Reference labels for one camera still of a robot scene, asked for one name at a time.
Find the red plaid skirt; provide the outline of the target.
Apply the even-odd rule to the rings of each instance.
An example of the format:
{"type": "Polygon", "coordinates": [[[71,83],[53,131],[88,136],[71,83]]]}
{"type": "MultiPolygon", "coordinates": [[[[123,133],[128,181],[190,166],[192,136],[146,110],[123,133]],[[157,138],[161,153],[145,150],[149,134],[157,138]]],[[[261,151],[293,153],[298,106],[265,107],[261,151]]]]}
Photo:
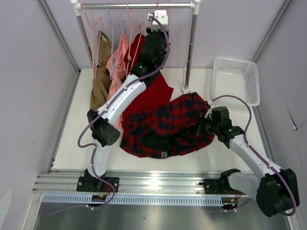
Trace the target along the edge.
{"type": "Polygon", "coordinates": [[[201,132],[209,109],[197,92],[183,94],[160,106],[128,115],[120,147],[139,158],[183,156],[209,146],[214,135],[201,132]]]}

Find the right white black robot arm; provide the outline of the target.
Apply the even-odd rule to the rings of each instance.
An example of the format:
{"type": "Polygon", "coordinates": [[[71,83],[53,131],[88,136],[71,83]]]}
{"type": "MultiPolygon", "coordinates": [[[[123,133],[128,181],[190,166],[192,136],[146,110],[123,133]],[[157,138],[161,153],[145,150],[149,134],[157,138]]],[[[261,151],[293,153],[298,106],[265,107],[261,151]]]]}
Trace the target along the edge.
{"type": "Polygon", "coordinates": [[[247,133],[234,126],[226,107],[211,109],[200,118],[199,134],[217,136],[228,149],[239,156],[252,170],[255,178],[245,176],[233,169],[225,172],[219,181],[224,193],[238,190],[257,202],[259,209],[268,217],[276,214],[292,216],[300,204],[296,174],[291,169],[284,170],[272,160],[260,154],[247,133]]]}

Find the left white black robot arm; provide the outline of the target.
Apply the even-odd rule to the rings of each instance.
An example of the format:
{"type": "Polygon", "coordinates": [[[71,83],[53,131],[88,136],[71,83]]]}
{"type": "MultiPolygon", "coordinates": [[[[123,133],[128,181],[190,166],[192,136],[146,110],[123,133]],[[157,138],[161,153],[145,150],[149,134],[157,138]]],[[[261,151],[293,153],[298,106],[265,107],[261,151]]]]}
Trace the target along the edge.
{"type": "Polygon", "coordinates": [[[155,90],[160,83],[165,85],[161,69],[169,51],[168,31],[148,29],[138,59],[123,84],[108,102],[96,110],[88,111],[89,124],[85,131],[92,132],[93,153],[89,166],[78,179],[78,192],[117,192],[115,179],[105,177],[107,160],[120,136],[120,131],[115,127],[116,122],[131,103],[138,99],[144,101],[147,91],[155,90]]]}

